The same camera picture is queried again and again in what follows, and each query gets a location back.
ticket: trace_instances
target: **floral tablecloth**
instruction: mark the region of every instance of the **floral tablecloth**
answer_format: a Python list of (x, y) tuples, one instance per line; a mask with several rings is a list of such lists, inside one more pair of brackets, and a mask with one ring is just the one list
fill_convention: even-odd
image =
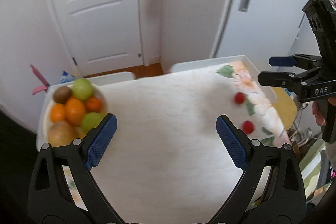
[(255, 133), (249, 135), (250, 138), (259, 139), (267, 146), (281, 147), (284, 143), (290, 143), (276, 109), (265, 97), (241, 61), (225, 64), (216, 72), (231, 79), (237, 91), (246, 95), (246, 111), (250, 116), (261, 121), (261, 130), (256, 130)]

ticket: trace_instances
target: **fruit bowl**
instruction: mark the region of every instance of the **fruit bowl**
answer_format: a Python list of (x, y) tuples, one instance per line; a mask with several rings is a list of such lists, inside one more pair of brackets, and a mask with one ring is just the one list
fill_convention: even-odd
[[(92, 86), (94, 88), (93, 95), (95, 97), (97, 97), (98, 99), (100, 99), (103, 103), (103, 108), (102, 108), (102, 111), (100, 113), (102, 113), (103, 116), (105, 116), (106, 113), (107, 113), (106, 99), (105, 99), (104, 95), (102, 94), (102, 92), (99, 90), (99, 87), (97, 85), (92, 84)], [(56, 104), (55, 101), (53, 100), (53, 98), (51, 98), (49, 103), (47, 104), (47, 106), (45, 108), (45, 112), (43, 114), (42, 130), (43, 130), (43, 137), (47, 142), (48, 142), (48, 131), (53, 126), (53, 122), (50, 120), (50, 113), (51, 113), (51, 110), (52, 110), (52, 108), (55, 104)]]

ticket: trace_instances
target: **red fruit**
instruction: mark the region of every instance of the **red fruit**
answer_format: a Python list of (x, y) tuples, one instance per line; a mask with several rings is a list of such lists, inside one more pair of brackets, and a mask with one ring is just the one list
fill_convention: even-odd
[(96, 97), (91, 97), (85, 101), (85, 108), (87, 112), (101, 112), (103, 102)]
[(245, 94), (242, 92), (237, 92), (235, 95), (235, 102), (237, 105), (241, 105), (242, 103), (245, 102)]
[(251, 121), (245, 121), (241, 128), (246, 135), (251, 134), (254, 131), (254, 124)]

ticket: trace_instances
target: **blue object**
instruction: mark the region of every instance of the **blue object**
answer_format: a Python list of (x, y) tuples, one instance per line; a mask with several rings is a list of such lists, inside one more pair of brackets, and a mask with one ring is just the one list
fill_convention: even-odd
[(112, 115), (106, 122), (104, 127), (97, 134), (89, 149), (87, 150), (85, 166), (88, 171), (90, 171), (92, 167), (96, 167), (99, 164), (107, 146), (109, 145), (116, 131), (117, 118)]
[(284, 56), (284, 57), (271, 57), (269, 59), (269, 64), (272, 67), (294, 67), (297, 65), (297, 61), (292, 56)]
[(77, 78), (72, 76), (71, 74), (68, 74), (66, 71), (63, 71), (63, 74), (61, 76), (61, 83), (69, 83), (72, 81), (75, 81)]
[(222, 117), (218, 117), (216, 129), (235, 166), (245, 171), (248, 166), (246, 150)]
[(293, 92), (291, 92), (288, 88), (285, 88), (285, 92), (288, 94), (288, 96), (292, 96)]

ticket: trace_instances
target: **person's hand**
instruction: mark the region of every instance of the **person's hand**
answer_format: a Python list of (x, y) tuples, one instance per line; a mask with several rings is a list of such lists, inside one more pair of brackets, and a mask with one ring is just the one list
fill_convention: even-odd
[[(329, 97), (328, 101), (332, 105), (336, 106), (336, 97)], [(321, 112), (319, 110), (319, 106), (317, 105), (317, 102), (313, 102), (312, 108), (313, 108), (313, 115), (315, 116), (315, 119), (316, 119), (316, 124), (320, 127), (325, 126), (326, 125), (326, 119), (321, 114)]]

